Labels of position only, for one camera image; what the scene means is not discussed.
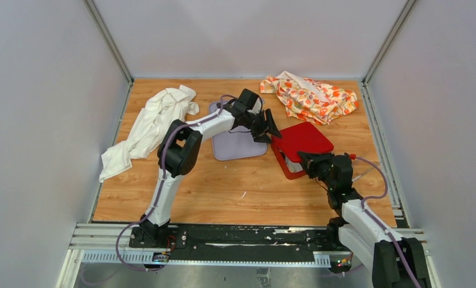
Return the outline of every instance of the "perforated metal strip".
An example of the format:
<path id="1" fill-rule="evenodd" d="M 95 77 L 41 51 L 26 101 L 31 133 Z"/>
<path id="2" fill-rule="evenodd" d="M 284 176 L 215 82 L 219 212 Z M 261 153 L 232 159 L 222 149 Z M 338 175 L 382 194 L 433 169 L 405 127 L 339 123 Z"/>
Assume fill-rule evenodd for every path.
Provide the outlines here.
<path id="1" fill-rule="evenodd" d="M 159 264 L 153 261 L 153 252 L 127 251 L 122 255 L 124 261 L 130 264 Z M 202 266 L 252 266 L 252 267 L 308 267 L 330 268 L 330 256 L 314 254 L 313 262 L 257 262 L 257 261 L 194 261 L 194 260 L 169 260 L 162 264 L 168 265 L 202 265 Z M 87 250 L 83 256 L 83 263 L 120 263 L 116 252 L 112 250 Z"/>

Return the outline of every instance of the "orange and white fabric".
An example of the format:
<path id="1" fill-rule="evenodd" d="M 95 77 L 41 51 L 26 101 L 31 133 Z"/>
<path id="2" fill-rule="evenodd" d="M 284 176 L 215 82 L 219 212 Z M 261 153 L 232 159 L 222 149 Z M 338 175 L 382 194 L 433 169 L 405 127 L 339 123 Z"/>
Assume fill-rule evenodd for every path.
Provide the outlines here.
<path id="1" fill-rule="evenodd" d="M 355 92 L 287 71 L 277 77 L 266 77 L 261 81 L 260 91 L 275 93 L 285 105 L 287 116 L 318 125 L 329 124 L 331 120 L 347 115 L 358 107 Z"/>

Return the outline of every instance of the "wooden tabletop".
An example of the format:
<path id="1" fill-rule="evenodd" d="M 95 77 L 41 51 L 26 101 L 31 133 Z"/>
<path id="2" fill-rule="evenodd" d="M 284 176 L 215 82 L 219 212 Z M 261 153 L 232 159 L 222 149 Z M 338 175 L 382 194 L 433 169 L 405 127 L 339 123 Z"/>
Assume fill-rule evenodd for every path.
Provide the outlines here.
<path id="1" fill-rule="evenodd" d="M 194 89 L 198 115 L 187 115 L 187 121 L 208 114 L 209 104 L 223 94 L 239 96 L 244 88 L 259 94 L 259 80 L 244 79 L 138 79 L 134 82 L 123 117 L 117 143 L 127 138 L 146 101 L 165 88 L 180 84 Z M 377 163 L 378 157 L 358 83 L 327 81 L 358 95 L 360 107 L 330 125 L 317 126 L 334 144 L 334 153 L 355 153 Z M 288 118 L 285 108 L 274 94 L 260 94 L 264 108 L 270 108 L 279 130 L 299 124 Z M 132 168 L 105 180 L 98 199 L 94 221 L 137 221 L 146 212 L 158 177 L 156 150 L 147 159 L 132 160 Z M 356 163 L 355 175 L 370 166 Z M 356 180 L 354 187 L 362 196 L 382 194 L 384 184 L 375 170 Z M 391 227 L 396 223 L 388 198 L 369 201 L 370 207 Z M 197 164 L 180 185 L 171 212 L 172 223 L 220 223 L 290 226 L 325 226 L 336 217 L 330 209 L 326 191 L 313 179 L 304 176 L 288 180 L 268 146 L 266 154 L 246 159 L 218 161 L 213 157 L 212 142 L 205 141 Z"/>

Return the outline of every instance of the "white towel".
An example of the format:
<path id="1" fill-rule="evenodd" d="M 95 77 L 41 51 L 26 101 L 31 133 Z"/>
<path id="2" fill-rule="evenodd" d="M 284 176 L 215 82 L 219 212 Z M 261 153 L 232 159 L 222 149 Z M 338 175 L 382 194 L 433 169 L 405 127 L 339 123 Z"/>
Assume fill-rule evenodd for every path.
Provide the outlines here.
<path id="1" fill-rule="evenodd" d="M 191 100 L 195 91 L 180 85 L 179 89 L 167 88 L 148 99 L 137 116 L 127 140 L 109 147 L 102 154 L 104 168 L 98 180 L 105 179 L 132 167 L 130 159 L 146 158 L 164 139 L 167 129 L 175 119 L 185 120 L 185 114 L 195 115 L 199 106 Z"/>

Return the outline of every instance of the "red lid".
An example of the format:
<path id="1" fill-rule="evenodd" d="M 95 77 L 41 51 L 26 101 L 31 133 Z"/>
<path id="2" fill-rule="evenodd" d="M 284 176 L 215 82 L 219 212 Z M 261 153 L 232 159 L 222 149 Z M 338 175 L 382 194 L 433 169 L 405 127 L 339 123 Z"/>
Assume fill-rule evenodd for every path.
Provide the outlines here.
<path id="1" fill-rule="evenodd" d="M 282 138 L 272 136 L 286 157 L 295 163 L 302 162 L 298 151 L 307 153 L 328 153 L 333 151 L 333 144 L 310 122 L 302 122 L 281 130 Z"/>

